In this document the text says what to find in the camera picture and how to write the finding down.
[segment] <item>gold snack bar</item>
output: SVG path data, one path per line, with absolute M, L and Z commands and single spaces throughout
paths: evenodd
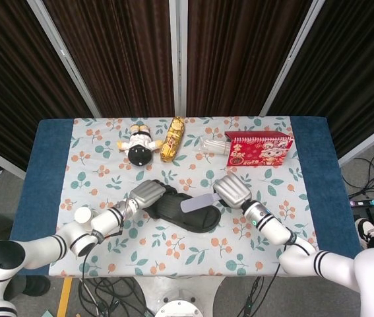
M 166 140 L 160 149 L 160 159 L 163 162 L 171 162 L 175 158 L 176 152 L 181 145 L 182 135 L 184 133 L 184 120 L 181 117 L 175 117 L 166 135 Z

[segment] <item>table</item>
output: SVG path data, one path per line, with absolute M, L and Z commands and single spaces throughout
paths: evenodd
M 80 207 L 77 204 L 84 204 L 85 201 L 78 202 L 78 200 L 72 199 L 72 196 L 65 197 L 66 184 L 71 187 L 71 184 L 74 183 L 73 190 L 86 190 L 84 192 L 85 200 L 93 201 L 93 204 L 99 206 L 98 209 L 100 209 L 101 204 L 103 206 L 103 203 L 108 205 L 109 202 L 115 203 L 118 199 L 122 199 L 125 193 L 139 184 L 141 180 L 147 179 L 148 173 L 152 174 L 154 170 L 161 174 L 161 180 L 163 179 L 165 182 L 167 180 L 179 191 L 185 190 L 192 195 L 210 192 L 211 183 L 220 176 L 220 174 L 216 174 L 220 171 L 226 173 L 227 170 L 224 165 L 220 166 L 219 170 L 215 170 L 216 165 L 211 165 L 212 160 L 216 160 L 215 157 L 200 157 L 199 153 L 193 151 L 187 154 L 187 150 L 198 145 L 197 137 L 199 135 L 220 138 L 225 129 L 277 128 L 287 133 L 293 133 L 295 138 L 294 148 L 290 151 L 285 166 L 277 169 L 241 167 L 237 169 L 236 173 L 241 175 L 246 183 L 252 183 L 250 185 L 253 190 L 253 197 L 266 202 L 267 207 L 272 212 L 278 213 L 284 223 L 297 230 L 302 237 L 311 239 L 316 247 L 351 258 L 360 251 L 336 153 L 328 132 L 327 121 L 324 118 L 187 118 L 183 147 L 178 153 L 178 159 L 175 163 L 170 164 L 170 168 L 162 167 L 160 164 L 167 163 L 161 163 L 158 155 L 155 155 L 153 163 L 150 165 L 151 169 L 137 170 L 132 166 L 127 168 L 129 164 L 124 161 L 125 155 L 123 153 L 112 153 L 111 148 L 115 148 L 114 141 L 129 137 L 127 128 L 131 124 L 141 122 L 153 123 L 150 124 L 152 135 L 154 139 L 157 139 L 156 137 L 160 135 L 162 138 L 166 135 L 165 124 L 167 126 L 170 119 L 75 119 L 44 120 L 40 122 L 11 238 L 13 240 L 41 238 L 53 234 L 57 224 L 62 225 L 71 221 L 73 208 Z M 75 134 L 78 131 L 77 127 L 80 126 L 83 128 L 84 135 L 82 137 L 85 139 L 81 139 L 79 133 Z M 92 142 L 94 152 L 81 153 L 83 150 L 81 144 L 84 141 Z M 107 160 L 110 163 L 101 164 L 100 157 L 102 161 Z M 116 160 L 111 162 L 109 159 L 114 157 Z M 94 162 L 95 169 L 84 170 L 85 166 L 90 166 L 89 161 Z M 75 169 L 76 178 L 71 182 L 68 182 L 68 179 L 65 181 L 65 175 L 72 175 L 71 169 L 73 169 L 73 165 L 68 164 L 68 162 L 77 163 L 81 167 L 80 170 Z M 201 164 L 203 162 L 206 162 L 208 167 L 203 167 Z M 112 177 L 112 170 L 124 170 L 123 175 L 130 175 L 130 186 L 132 188 L 127 186 L 122 189 L 120 186 L 122 183 L 119 182 L 129 183 L 130 181 L 124 180 L 124 176 L 120 173 L 119 179 L 117 176 Z M 276 176 L 279 175 L 281 170 L 284 171 L 282 178 Z M 182 177 L 178 176 L 182 171 L 187 171 L 185 177 L 184 175 Z M 91 173 L 96 173 L 98 180 L 106 179 L 105 186 L 109 184 L 112 187 L 105 188 L 112 189 L 118 195 L 106 197 L 107 200 L 104 200 L 105 196 L 100 195 L 103 189 L 98 188 L 98 185 L 94 186 L 92 180 L 87 178 L 87 176 L 91 176 Z M 259 182 L 251 182 L 251 179 L 254 178 L 259 179 Z M 282 195 L 288 195 L 288 198 L 278 197 L 278 192 Z M 267 245 L 263 237 L 259 239 L 258 232 L 255 229 L 249 230 L 247 223 L 244 223 L 240 217 L 239 211 L 225 209 L 223 212 L 222 220 L 225 219 L 226 222 L 221 222 L 221 226 L 228 225 L 231 221 L 230 230 L 224 231 L 224 228 L 217 228 L 214 232 L 202 235 L 201 238 L 206 240 L 208 244 L 206 248 L 202 244 L 200 244 L 200 248 L 197 248 L 192 243 L 181 247 L 183 241 L 180 238 L 182 236 L 178 236 L 178 233 L 182 229 L 172 228 L 175 232 L 169 230 L 165 233 L 170 227 L 168 223 L 158 221 L 151 223 L 149 226 L 150 220 L 144 217 L 144 213 L 139 213 L 137 215 L 139 218 L 133 218 L 130 222 L 127 222 L 124 233 L 126 236 L 120 237 L 118 241 L 116 241 L 116 238 L 109 241 L 111 243 L 110 250 L 109 242 L 96 247 L 97 250 L 95 249 L 94 252 L 97 253 L 92 252 L 90 259 L 88 259 L 87 273 L 92 277 L 97 275 L 273 274 L 277 266 L 276 257 L 279 255 L 279 247 Z M 141 235 L 142 232 L 146 232 L 147 226 L 148 229 L 154 228 L 156 232 L 147 231 L 149 236 Z M 244 239 L 246 242 L 238 244 L 235 241 L 236 237 L 238 237 L 238 241 Z M 168 254 L 169 248 L 166 245 L 166 243 L 169 244 L 168 241 L 170 241 L 171 246 L 176 245 L 171 254 Z M 118 249 L 121 253 L 118 254 L 113 249 Z M 163 250 L 163 253 L 156 255 L 154 258 L 142 256 L 144 252 L 156 253 L 155 250 Z M 110 254 L 109 257 L 111 258 L 108 258 L 108 261 L 100 262 L 102 261 L 100 257 L 106 254 Z M 170 261 L 163 261 L 161 260 L 162 257 L 168 257 Z M 117 262 L 117 259 L 124 260 L 123 262 Z M 176 265 L 177 260 L 180 260 L 179 263 L 182 265 Z M 23 273 L 80 275 L 79 259 L 75 259 L 72 254 L 69 254 L 65 261 L 67 262 L 62 262 L 67 263 L 64 266 L 60 266 L 61 264 L 57 262 L 50 268 L 45 266 L 36 270 L 26 270 Z

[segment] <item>brown curtain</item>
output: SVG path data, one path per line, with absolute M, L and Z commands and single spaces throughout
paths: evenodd
M 103 116 L 173 116 L 168 0 L 45 0 Z
M 0 1 L 0 155 L 25 169 L 37 124 L 91 113 L 26 1 Z
M 259 114 L 310 0 L 189 0 L 187 115 Z
M 326 1 L 270 115 L 325 116 L 338 156 L 374 133 L 374 1 Z

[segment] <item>plush doll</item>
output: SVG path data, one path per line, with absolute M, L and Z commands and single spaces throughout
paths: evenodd
M 147 125 L 132 125 L 129 129 L 129 142 L 118 141 L 118 149 L 125 151 L 129 161 L 134 165 L 144 166 L 152 160 L 152 151 L 162 147 L 163 141 L 152 142 L 150 128 Z

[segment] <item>gray floor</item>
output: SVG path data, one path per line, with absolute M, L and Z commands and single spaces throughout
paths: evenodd
M 371 158 L 374 147 L 361 157 Z M 356 160 L 343 167 L 342 173 L 351 184 L 362 186 L 367 178 L 367 163 Z M 4 171 L 0 176 L 0 213 L 13 218 L 18 204 L 22 180 Z M 348 193 L 355 189 L 347 187 Z M 214 301 L 215 316 L 236 316 L 249 293 L 253 278 L 226 278 L 218 290 Z M 62 279 L 51 279 L 51 290 L 43 297 L 30 298 L 19 295 L 13 303 L 20 317 L 41 316 L 49 310 L 56 316 L 62 288 Z M 78 281 L 73 280 L 67 316 L 79 313 L 87 316 L 77 298 Z M 276 278 L 261 307 L 259 316 L 359 316 L 359 295 L 339 285 L 314 277 Z

